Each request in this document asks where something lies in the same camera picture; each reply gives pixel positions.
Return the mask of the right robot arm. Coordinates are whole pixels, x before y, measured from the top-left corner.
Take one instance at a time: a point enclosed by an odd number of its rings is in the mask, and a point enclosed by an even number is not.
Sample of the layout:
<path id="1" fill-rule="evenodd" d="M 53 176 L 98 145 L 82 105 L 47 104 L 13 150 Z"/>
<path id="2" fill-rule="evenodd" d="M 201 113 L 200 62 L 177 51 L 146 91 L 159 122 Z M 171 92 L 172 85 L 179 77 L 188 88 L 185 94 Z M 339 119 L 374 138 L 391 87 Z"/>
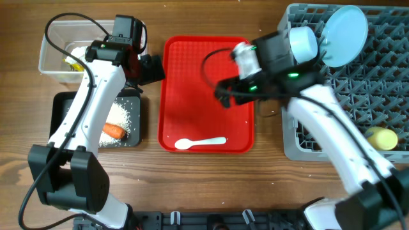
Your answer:
<path id="1" fill-rule="evenodd" d="M 314 65 L 320 55 L 313 32 L 290 38 L 279 32 L 230 48 L 238 75 L 219 81 L 215 97 L 224 107 L 281 100 L 313 135 L 347 191 L 340 200 L 319 199 L 304 208 L 312 229 L 407 228 L 408 171 L 398 171 L 362 135 Z"/>

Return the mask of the yellow plastic cup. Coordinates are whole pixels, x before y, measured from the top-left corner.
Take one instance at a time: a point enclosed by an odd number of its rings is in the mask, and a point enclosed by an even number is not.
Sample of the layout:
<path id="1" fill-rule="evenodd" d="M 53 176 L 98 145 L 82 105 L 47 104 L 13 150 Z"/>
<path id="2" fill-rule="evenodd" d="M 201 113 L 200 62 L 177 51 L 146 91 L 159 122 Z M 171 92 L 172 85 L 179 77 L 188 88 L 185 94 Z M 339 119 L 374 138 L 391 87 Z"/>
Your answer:
<path id="1" fill-rule="evenodd" d="M 397 146 L 399 140 L 394 131 L 379 126 L 369 128 L 364 136 L 376 150 L 392 150 Z"/>

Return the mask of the white tissue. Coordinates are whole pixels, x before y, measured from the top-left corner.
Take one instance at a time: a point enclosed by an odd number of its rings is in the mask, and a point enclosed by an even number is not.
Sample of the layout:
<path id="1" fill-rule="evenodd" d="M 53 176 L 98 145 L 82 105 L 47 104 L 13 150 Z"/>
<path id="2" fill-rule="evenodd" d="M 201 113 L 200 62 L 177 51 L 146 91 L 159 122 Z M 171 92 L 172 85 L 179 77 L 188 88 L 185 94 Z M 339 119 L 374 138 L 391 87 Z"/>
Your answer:
<path id="1" fill-rule="evenodd" d="M 74 48 L 73 51 L 71 51 L 71 55 L 76 57 L 77 59 L 81 60 L 83 63 L 86 63 L 86 50 L 87 50 L 87 46 L 82 46 L 82 47 L 77 47 Z M 65 59 L 65 62 L 70 64 L 70 65 L 74 65 L 74 64 L 78 64 L 79 62 L 76 61 L 75 59 L 73 59 L 72 57 L 68 56 Z"/>

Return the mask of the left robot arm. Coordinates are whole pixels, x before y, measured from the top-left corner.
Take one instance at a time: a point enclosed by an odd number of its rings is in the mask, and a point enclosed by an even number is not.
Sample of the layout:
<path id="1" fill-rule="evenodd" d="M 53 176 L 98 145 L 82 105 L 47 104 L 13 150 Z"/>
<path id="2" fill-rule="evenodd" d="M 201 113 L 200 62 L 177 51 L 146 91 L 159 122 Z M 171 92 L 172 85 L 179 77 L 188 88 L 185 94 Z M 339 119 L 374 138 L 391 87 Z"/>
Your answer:
<path id="1" fill-rule="evenodd" d="M 68 210 L 104 229 L 141 229 L 131 205 L 109 192 L 109 176 L 97 159 L 99 140 L 117 95 L 165 77 L 159 56 L 145 53 L 146 25 L 117 15 L 111 32 L 94 41 L 77 64 L 84 68 L 81 85 L 68 114 L 44 146 L 33 145 L 28 164 L 42 204 Z"/>

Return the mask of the light blue plate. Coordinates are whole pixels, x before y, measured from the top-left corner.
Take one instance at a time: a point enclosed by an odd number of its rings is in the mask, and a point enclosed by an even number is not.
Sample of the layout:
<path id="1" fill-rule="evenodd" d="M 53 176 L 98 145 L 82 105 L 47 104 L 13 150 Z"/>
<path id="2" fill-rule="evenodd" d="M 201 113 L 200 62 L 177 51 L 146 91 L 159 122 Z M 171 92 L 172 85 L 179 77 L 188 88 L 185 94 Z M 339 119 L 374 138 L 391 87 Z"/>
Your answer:
<path id="1" fill-rule="evenodd" d="M 354 5 L 343 6 L 329 18 L 321 33 L 322 61 L 333 68 L 347 65 L 362 51 L 368 34 L 363 11 Z"/>

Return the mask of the orange carrot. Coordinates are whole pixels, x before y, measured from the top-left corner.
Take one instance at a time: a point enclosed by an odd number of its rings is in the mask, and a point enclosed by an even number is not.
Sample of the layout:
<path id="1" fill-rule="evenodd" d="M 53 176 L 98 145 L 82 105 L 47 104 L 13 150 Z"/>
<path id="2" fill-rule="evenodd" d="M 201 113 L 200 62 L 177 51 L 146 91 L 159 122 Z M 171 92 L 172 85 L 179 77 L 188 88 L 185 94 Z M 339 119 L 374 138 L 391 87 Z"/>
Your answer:
<path id="1" fill-rule="evenodd" d="M 110 123 L 105 123 L 103 133 L 107 134 L 113 139 L 122 139 L 126 135 L 126 131 L 122 127 Z"/>

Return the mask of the white plastic spoon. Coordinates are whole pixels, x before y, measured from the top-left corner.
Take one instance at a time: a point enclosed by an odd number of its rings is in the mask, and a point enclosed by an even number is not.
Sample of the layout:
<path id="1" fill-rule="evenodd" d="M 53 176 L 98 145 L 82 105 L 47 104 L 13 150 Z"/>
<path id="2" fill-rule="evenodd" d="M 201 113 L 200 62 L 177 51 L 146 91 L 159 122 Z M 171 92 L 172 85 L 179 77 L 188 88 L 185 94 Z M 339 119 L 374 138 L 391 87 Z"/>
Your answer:
<path id="1" fill-rule="evenodd" d="M 187 150 L 193 146 L 203 146 L 203 145 L 219 145 L 225 144 L 227 139 L 225 137 L 214 137 L 211 139 L 203 139 L 198 141 L 191 141 L 190 139 L 180 139 L 174 144 L 174 147 L 178 150 Z"/>

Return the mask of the white rice pile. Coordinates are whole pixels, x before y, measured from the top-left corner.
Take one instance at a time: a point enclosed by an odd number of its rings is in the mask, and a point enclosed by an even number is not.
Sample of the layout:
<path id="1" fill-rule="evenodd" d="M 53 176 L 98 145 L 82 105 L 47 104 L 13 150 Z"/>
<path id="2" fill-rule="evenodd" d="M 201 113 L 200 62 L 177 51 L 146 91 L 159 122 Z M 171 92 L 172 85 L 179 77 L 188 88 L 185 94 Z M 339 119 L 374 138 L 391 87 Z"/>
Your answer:
<path id="1" fill-rule="evenodd" d="M 122 127 L 126 135 L 122 139 L 113 139 L 102 129 L 98 143 L 100 148 L 134 146 L 139 142 L 139 112 L 136 106 L 137 103 L 129 97 L 119 97 L 114 101 L 105 123 Z"/>

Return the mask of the light blue bowl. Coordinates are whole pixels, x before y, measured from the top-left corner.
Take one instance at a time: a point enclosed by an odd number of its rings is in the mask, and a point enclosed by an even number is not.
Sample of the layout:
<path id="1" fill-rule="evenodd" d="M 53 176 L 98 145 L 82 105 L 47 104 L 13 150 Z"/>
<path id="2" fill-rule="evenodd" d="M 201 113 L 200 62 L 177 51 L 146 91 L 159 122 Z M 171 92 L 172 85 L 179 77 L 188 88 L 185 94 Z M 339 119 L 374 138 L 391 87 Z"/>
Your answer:
<path id="1" fill-rule="evenodd" d="M 289 31 L 290 49 L 297 63 L 305 63 L 318 54 L 318 43 L 310 27 L 294 27 Z"/>

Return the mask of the snack wrapper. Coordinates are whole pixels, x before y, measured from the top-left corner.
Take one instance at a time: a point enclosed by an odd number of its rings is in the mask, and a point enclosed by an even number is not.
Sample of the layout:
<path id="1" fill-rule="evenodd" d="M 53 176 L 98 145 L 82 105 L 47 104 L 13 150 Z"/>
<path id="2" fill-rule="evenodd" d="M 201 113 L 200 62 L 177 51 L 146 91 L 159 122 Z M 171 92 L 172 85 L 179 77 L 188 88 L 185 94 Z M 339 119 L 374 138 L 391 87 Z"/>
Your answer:
<path id="1" fill-rule="evenodd" d="M 83 72 L 84 71 L 84 67 L 74 59 L 66 58 L 63 61 L 70 67 L 71 71 L 75 71 L 75 72 Z"/>

